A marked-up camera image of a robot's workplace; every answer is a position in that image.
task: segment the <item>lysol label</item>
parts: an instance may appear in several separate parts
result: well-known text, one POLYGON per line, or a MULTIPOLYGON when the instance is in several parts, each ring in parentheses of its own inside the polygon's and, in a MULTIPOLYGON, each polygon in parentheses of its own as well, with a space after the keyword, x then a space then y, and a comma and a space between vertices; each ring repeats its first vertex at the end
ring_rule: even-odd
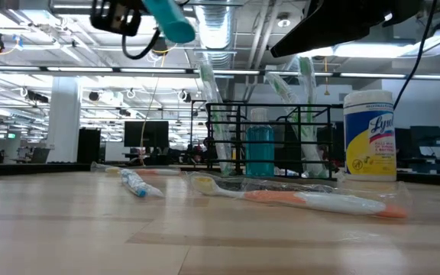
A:
POLYGON ((345 106, 346 173, 396 174, 393 104, 385 102, 345 106))

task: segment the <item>teal bottle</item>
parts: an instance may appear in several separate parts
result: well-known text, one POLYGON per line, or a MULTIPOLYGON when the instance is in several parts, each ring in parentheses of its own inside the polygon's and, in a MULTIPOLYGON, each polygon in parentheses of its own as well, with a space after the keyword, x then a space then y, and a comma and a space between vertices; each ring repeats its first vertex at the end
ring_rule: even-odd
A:
MULTIPOLYGON (((251 120, 267 122, 267 110, 254 108, 251 110, 251 120)), ((269 125, 252 125, 247 130, 247 141, 274 141, 274 130, 269 125)), ((247 160, 269 160, 271 162, 247 162, 246 174, 248 176, 274 176, 274 144, 255 143, 246 145, 247 160)))

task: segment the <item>clear plastic bag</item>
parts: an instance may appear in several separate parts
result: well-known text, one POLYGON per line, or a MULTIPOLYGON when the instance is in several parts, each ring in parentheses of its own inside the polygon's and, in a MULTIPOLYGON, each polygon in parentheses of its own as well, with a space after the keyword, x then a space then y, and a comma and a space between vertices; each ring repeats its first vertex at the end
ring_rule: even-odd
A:
POLYGON ((406 218, 412 205, 404 183, 381 183, 380 188, 368 189, 327 180, 302 180, 307 184, 296 184, 246 177, 225 179, 208 173, 187 173, 185 180, 193 189, 207 196, 226 196, 351 215, 406 218))
MULTIPOLYGON (((308 70, 308 76, 300 77, 300 84, 309 83, 304 85, 304 91, 308 94, 307 100, 308 104, 313 104, 316 100, 315 90, 313 87, 312 81, 315 81, 315 75, 312 76, 310 70, 308 70)), ((302 104, 302 101, 299 99, 299 96, 294 93, 290 86, 281 78, 281 76, 273 73, 268 73, 266 75, 266 79, 273 88, 274 92, 281 98, 283 103, 285 104, 302 104)), ((286 114, 291 114, 290 121, 298 122, 298 115, 292 113, 294 107, 285 107, 286 114)), ((301 114, 301 122, 313 122, 313 113, 302 113, 301 114)), ((316 141, 316 135, 314 134, 315 128, 311 125, 305 125, 298 128, 298 126, 293 125, 293 130, 298 138, 301 141, 316 141)), ((302 151, 305 155, 306 160, 311 161, 320 161, 320 155, 317 151, 316 144, 302 144, 302 151)), ((314 178, 327 178, 328 171, 321 163, 308 163, 303 165, 304 170, 309 174, 309 177, 314 178)))
MULTIPOLYGON (((223 103, 220 92, 218 91, 215 82, 215 75, 213 68, 206 60, 199 65, 199 76, 203 82, 206 101, 208 103, 223 103)), ((226 112, 215 112, 215 110, 222 110, 224 107, 212 106, 212 120, 213 121, 227 121, 226 112)), ((230 141, 230 133, 227 125, 213 125, 213 138, 216 141, 230 141)), ((231 160, 231 145, 229 143, 215 144, 217 155, 220 160, 231 160)), ((232 172, 232 163, 220 162, 220 170, 224 175, 229 175, 232 172)))
MULTIPOLYGON (((106 172, 109 174, 119 174, 123 168, 111 165, 91 163, 91 172, 106 172)), ((135 171, 141 176, 179 176, 181 169, 169 167, 127 167, 129 170, 135 171)))
POLYGON ((159 189, 146 184, 133 170, 122 169, 120 170, 120 175, 121 183, 139 198, 146 196, 164 197, 164 194, 159 189))

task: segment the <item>ventilation duct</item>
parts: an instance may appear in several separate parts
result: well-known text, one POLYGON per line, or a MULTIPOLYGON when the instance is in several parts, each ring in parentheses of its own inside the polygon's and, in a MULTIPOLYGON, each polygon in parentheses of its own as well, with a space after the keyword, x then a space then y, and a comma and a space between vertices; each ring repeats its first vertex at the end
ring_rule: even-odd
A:
MULTIPOLYGON (((199 39, 205 49, 225 50, 231 45, 234 9, 225 6, 196 6, 199 23, 199 39)), ((205 53, 215 68, 230 68, 231 54, 205 53)))

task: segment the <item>speaker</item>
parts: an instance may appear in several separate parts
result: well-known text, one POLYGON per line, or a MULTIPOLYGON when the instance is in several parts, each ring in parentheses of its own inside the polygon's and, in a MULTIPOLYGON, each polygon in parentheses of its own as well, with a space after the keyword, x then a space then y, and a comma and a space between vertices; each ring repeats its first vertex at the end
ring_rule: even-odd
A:
POLYGON ((92 163, 99 159, 99 144, 101 130, 82 128, 79 130, 79 143, 77 147, 77 162, 92 163))

